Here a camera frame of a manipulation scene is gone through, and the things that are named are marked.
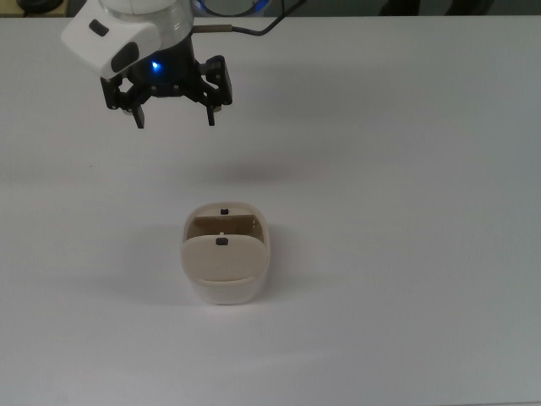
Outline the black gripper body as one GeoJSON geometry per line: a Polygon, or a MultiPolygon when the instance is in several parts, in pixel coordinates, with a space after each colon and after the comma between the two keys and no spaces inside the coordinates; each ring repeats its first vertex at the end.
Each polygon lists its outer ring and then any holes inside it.
{"type": "Polygon", "coordinates": [[[193,102],[204,99],[191,36],[133,64],[128,69],[127,79],[132,84],[127,95],[140,102],[152,96],[186,96],[193,102]]]}

